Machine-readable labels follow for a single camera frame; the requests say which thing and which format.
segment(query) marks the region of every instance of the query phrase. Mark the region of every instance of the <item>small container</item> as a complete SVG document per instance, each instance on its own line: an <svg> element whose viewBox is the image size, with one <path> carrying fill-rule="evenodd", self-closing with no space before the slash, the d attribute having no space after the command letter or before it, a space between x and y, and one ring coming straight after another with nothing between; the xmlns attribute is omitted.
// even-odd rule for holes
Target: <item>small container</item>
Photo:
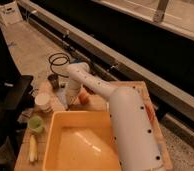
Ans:
<svg viewBox="0 0 194 171"><path fill-rule="evenodd" d="M39 93L35 97L35 104L44 112L48 113L51 111L50 95L48 93Z"/></svg>
<svg viewBox="0 0 194 171"><path fill-rule="evenodd" d="M40 134L43 131L43 120L40 116L33 116L28 120L28 128L33 132Z"/></svg>
<svg viewBox="0 0 194 171"><path fill-rule="evenodd" d="M50 74L48 76L48 81L50 82L53 90L57 90L59 88L59 77L57 74Z"/></svg>

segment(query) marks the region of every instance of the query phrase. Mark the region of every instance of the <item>green container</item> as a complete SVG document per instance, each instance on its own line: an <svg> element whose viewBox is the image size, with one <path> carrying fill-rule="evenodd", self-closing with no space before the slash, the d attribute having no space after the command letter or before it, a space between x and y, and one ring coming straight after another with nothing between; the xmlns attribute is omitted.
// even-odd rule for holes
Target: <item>green container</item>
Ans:
<svg viewBox="0 0 194 171"><path fill-rule="evenodd" d="M28 120L27 126L34 133L40 134L43 131L43 120L40 116L33 116Z"/></svg>

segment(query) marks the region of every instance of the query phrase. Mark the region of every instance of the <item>white cup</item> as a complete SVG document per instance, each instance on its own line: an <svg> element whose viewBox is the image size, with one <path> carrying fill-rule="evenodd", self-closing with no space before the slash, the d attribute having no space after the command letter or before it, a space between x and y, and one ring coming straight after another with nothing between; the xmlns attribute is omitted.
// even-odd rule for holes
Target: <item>white cup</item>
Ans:
<svg viewBox="0 0 194 171"><path fill-rule="evenodd" d="M44 112L48 113L51 111L50 95L48 93L39 93L35 97L35 104Z"/></svg>

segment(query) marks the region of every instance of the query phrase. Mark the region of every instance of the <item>metal rail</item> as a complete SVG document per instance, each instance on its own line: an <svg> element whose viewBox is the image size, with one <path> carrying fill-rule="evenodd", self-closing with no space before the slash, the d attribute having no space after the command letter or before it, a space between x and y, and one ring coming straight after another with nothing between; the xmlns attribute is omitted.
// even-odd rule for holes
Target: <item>metal rail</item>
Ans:
<svg viewBox="0 0 194 171"><path fill-rule="evenodd" d="M81 45L105 63L111 66L116 65L116 69L130 79L145 81L152 94L194 121L193 96L75 28L59 17L56 17L37 4L29 0L18 0L17 2L20 6L30 13L33 12L36 17L46 22L57 31L68 35L69 39Z"/></svg>

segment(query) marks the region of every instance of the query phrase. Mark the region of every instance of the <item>black cable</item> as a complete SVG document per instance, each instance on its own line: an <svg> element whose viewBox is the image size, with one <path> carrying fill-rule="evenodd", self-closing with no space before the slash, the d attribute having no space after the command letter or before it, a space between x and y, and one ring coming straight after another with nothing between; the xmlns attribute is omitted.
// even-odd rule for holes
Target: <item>black cable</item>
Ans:
<svg viewBox="0 0 194 171"><path fill-rule="evenodd" d="M55 63L59 59L65 59L66 61L64 61L63 63ZM67 63L70 63L70 58L69 58L69 56L67 54L62 53L62 52L60 52L60 53L54 53L51 56L49 56L48 61L49 61L49 64L50 64L50 70L51 70L51 72L53 72L54 74L57 74L60 77L68 78L67 75L63 75L63 74L57 73L53 69L53 66L63 66L65 64L67 64Z"/></svg>

